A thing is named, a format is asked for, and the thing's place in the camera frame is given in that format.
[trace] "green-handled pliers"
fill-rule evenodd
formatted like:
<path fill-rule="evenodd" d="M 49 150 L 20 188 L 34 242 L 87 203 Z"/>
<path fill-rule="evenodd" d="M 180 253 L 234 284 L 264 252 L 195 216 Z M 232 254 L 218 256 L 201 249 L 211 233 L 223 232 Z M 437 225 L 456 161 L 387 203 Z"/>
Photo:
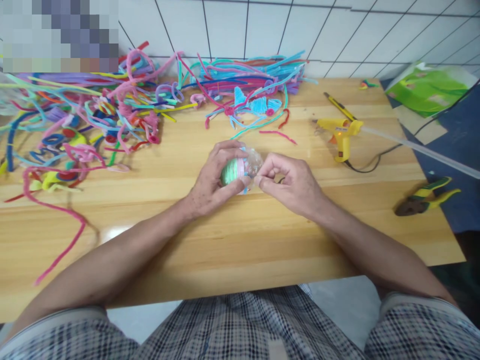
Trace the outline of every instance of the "green-handled pliers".
<path fill-rule="evenodd" d="M 444 192 L 439 197 L 430 201 L 424 201 L 424 199 L 429 196 L 433 190 L 441 188 L 451 181 L 451 177 L 445 176 L 442 177 L 440 180 L 435 181 L 434 183 L 425 185 L 424 187 L 418 189 L 412 196 L 409 196 L 408 199 L 395 210 L 395 214 L 397 216 L 409 216 L 415 214 L 422 214 L 428 209 L 438 208 L 441 203 L 446 202 L 453 194 L 460 193 L 461 190 L 453 189 Z"/>

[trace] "blue floor mat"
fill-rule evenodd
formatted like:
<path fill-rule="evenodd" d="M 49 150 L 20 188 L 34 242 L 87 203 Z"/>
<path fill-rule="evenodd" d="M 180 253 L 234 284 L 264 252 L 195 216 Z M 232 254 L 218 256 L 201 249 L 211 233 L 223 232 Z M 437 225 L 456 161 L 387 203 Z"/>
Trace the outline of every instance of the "blue floor mat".
<path fill-rule="evenodd" d="M 384 89 L 390 81 L 381 82 Z M 390 97 L 388 100 L 393 108 L 401 105 Z M 480 171 L 480 86 L 438 120 L 448 133 L 429 143 L 427 148 Z M 407 139 L 415 141 L 407 129 L 403 128 L 403 131 Z M 444 176 L 453 178 L 449 184 L 435 191 L 437 195 L 448 190 L 461 189 L 460 193 L 441 205 L 452 231 L 456 234 L 468 230 L 480 231 L 480 180 L 422 153 L 414 153 L 430 183 Z"/>

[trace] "wooden table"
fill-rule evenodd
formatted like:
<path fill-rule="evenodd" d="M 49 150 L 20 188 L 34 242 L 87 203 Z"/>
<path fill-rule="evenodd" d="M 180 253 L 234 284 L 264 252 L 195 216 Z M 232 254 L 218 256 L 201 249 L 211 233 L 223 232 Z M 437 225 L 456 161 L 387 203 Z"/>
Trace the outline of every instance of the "wooden table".
<path fill-rule="evenodd" d="M 335 147 L 323 136 L 314 136 L 310 121 L 342 117 L 323 96 L 325 91 L 366 126 L 404 136 L 381 89 L 359 90 L 358 79 L 321 79 L 319 85 L 302 84 L 298 95 L 290 96 L 291 117 L 283 129 L 298 146 L 275 134 L 257 131 L 241 139 L 264 156 L 278 152 L 306 160 L 328 196 L 362 221 L 412 248 L 427 265 L 464 261 L 440 209 L 407 217 L 397 217 L 393 212 L 405 196 L 426 181 L 412 150 L 403 146 L 383 156 L 378 169 L 368 174 L 334 162 Z M 214 118 L 210 129 L 205 130 L 205 114 L 212 108 L 175 113 L 178 122 L 165 122 L 160 146 L 123 159 L 131 172 L 95 171 L 81 184 L 82 193 L 44 192 L 39 196 L 48 203 L 72 206 L 91 224 L 73 251 L 39 287 L 32 286 L 34 280 L 71 241 L 79 223 L 25 199 L 0 203 L 0 322 L 13 321 L 68 264 L 188 193 L 213 144 L 235 133 L 224 115 Z M 267 128 L 274 130 L 281 121 L 283 118 Z M 22 142 L 22 136 L 15 144 Z M 22 149 L 30 150 L 34 143 L 28 138 Z M 393 145 L 368 133 L 360 133 L 351 143 L 351 163 L 357 167 Z M 0 179 L 0 199 L 21 193 L 20 173 L 17 170 L 8 179 Z M 113 305 L 206 297 L 355 273 L 320 228 L 254 189 L 184 229 Z"/>

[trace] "forearm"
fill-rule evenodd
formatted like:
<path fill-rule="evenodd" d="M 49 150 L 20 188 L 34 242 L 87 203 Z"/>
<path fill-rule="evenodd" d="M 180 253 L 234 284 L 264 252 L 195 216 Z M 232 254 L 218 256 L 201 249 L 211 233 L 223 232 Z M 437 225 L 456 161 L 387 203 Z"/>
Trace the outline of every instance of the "forearm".
<path fill-rule="evenodd" d="M 112 300 L 171 237 L 193 220 L 188 207 L 182 199 L 71 264 L 32 300 L 10 334 L 54 312 Z"/>
<path fill-rule="evenodd" d="M 455 304 L 452 296 L 410 248 L 361 222 L 325 199 L 316 222 L 326 229 L 350 261 L 376 285 L 406 294 L 439 297 Z"/>

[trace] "power cord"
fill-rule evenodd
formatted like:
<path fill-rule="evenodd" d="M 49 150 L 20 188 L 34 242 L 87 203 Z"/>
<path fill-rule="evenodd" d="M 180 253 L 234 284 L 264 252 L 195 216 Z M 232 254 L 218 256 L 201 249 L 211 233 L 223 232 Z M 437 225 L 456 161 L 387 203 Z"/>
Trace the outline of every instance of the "power cord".
<path fill-rule="evenodd" d="M 413 134 L 413 136 L 417 136 L 419 134 L 420 131 L 422 131 L 427 125 L 433 123 L 435 120 L 438 120 L 438 118 L 442 115 L 445 115 L 446 113 L 448 113 L 450 110 L 452 110 L 459 102 L 461 102 L 463 99 L 465 99 L 471 92 L 472 90 L 478 85 L 480 84 L 480 79 L 478 79 L 476 81 L 476 83 L 471 87 L 469 88 L 462 96 L 460 96 L 458 98 L 457 101 L 455 101 L 452 106 L 450 106 L 449 108 L 445 109 L 444 111 L 442 111 L 441 113 L 437 114 L 436 116 L 432 117 L 429 121 L 427 121 L 426 123 L 424 123 L 422 126 L 420 126 L 420 128 Z M 376 163 L 375 165 L 370 169 L 370 170 L 360 170 L 360 169 L 357 169 L 355 167 L 352 166 L 352 164 L 350 163 L 350 161 L 348 160 L 345 160 L 343 163 L 345 165 L 347 165 L 350 169 L 352 169 L 354 172 L 357 172 L 357 173 L 362 173 L 362 174 L 368 174 L 368 173 L 371 173 L 372 171 L 374 171 L 380 164 L 380 159 L 382 158 L 382 155 L 385 155 L 385 154 L 388 154 L 389 152 L 395 150 L 396 148 L 399 148 L 401 147 L 402 144 L 397 144 L 395 146 L 392 146 L 390 148 L 388 148 L 387 150 L 385 151 L 382 151 L 381 153 L 375 155 L 371 160 L 370 162 L 365 165 L 363 168 L 367 168 L 370 166 L 371 163 L 373 163 L 376 159 Z"/>

